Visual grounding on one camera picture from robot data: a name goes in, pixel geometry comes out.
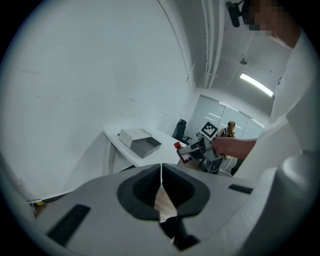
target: white wall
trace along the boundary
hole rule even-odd
[[[227,93],[226,91],[223,91],[222,89],[218,89],[218,88],[212,88],[212,89],[196,88],[194,90],[194,93],[192,94],[192,98],[189,103],[189,116],[187,118],[188,121],[190,120],[193,114],[193,110],[197,105],[200,95],[206,96],[216,101],[227,103],[231,105],[233,108],[246,114],[247,116],[256,119],[263,125],[266,125],[269,121],[270,116],[268,114],[260,111],[259,109],[250,105],[246,101],[238,97],[235,97]]]
[[[0,150],[36,199],[100,175],[105,126],[171,135],[189,115],[182,54],[157,1],[42,3],[2,64]]]
[[[27,220],[29,222],[34,222],[36,220],[31,205],[26,202],[18,190],[13,186],[1,166],[0,188],[3,198],[17,218]]]
[[[158,0],[168,16],[183,54],[190,88],[204,84],[207,44],[201,0]]]

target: ceiling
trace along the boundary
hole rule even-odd
[[[228,11],[225,11],[222,51],[212,88],[227,91],[270,115],[273,99],[241,79],[240,75],[245,73],[275,92],[277,82],[286,70],[291,50],[266,36],[263,31],[249,31],[242,19],[240,27],[233,27]],[[240,64],[242,58],[247,60],[246,65]]]
[[[176,33],[184,56],[186,72],[193,76],[193,83],[204,87],[206,72],[206,29],[204,11],[201,0],[158,0],[164,8],[173,30]],[[214,44],[213,63],[215,62],[219,34],[219,0],[204,0],[207,8],[209,1],[213,2],[214,8]],[[291,55],[291,50],[285,48],[262,31],[249,31],[248,27],[240,20],[240,27],[235,28],[226,8],[224,19],[224,35],[222,50],[215,72],[211,89],[219,89],[235,96],[263,113],[270,115],[273,107],[273,99],[263,91],[240,78],[242,73],[254,78],[264,86],[275,92],[277,82],[286,69],[286,63]],[[240,64],[245,58],[246,65]]]

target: ceiling light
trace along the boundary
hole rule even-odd
[[[212,113],[209,113],[209,114],[221,119],[221,117],[219,117],[219,116],[217,116],[215,114],[212,114]]]
[[[206,117],[206,116],[205,116],[205,118],[208,118],[208,119],[210,119],[210,120],[214,121],[213,119],[211,119],[211,118],[209,118],[209,117]]]
[[[256,119],[251,118],[251,120],[260,125],[262,128],[265,128],[265,126],[262,123],[258,122]]]
[[[224,105],[224,106],[230,106],[229,104],[224,103],[224,102],[222,102],[222,101],[219,101],[219,103],[220,103],[221,105]]]
[[[248,81],[249,83],[253,84],[254,86],[258,87],[260,90],[264,91],[266,94],[268,94],[270,97],[274,94],[272,91],[270,91],[267,87],[265,87],[263,84],[259,83],[258,81],[254,80],[250,76],[247,76],[246,74],[242,73],[240,75],[240,78]]]

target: person's hand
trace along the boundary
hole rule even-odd
[[[218,155],[224,155],[225,152],[225,139],[224,137],[214,137],[212,139],[212,148]]]

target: person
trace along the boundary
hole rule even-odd
[[[217,134],[218,137],[226,137],[226,135],[231,135],[232,138],[236,137],[235,133],[235,127],[236,123],[234,121],[229,121],[228,126],[226,128],[223,128],[219,131],[219,134]]]
[[[218,154],[245,160],[234,174],[235,177],[257,180],[265,169],[278,167],[287,157],[298,155],[301,150],[318,147],[315,142],[306,138],[306,132],[295,130],[291,124],[295,122],[296,127],[308,129],[310,122],[315,122],[315,114],[309,113],[310,105],[306,108],[295,106],[306,106],[311,102],[318,104],[316,99],[308,99],[319,96],[320,61],[303,29],[277,1],[250,0],[245,4],[248,13],[243,19],[248,17],[250,22],[254,22],[254,26],[292,49],[286,71],[275,90],[269,123],[259,138],[214,137],[212,140],[212,148]],[[297,111],[301,113],[294,116],[297,121],[292,121],[292,115]],[[315,136],[318,131],[314,129],[312,133]]]
[[[236,174],[236,172],[238,171],[239,167],[241,166],[241,164],[244,162],[244,160],[242,159],[237,159],[236,164],[234,167],[232,167],[230,174],[232,176],[234,176]]]

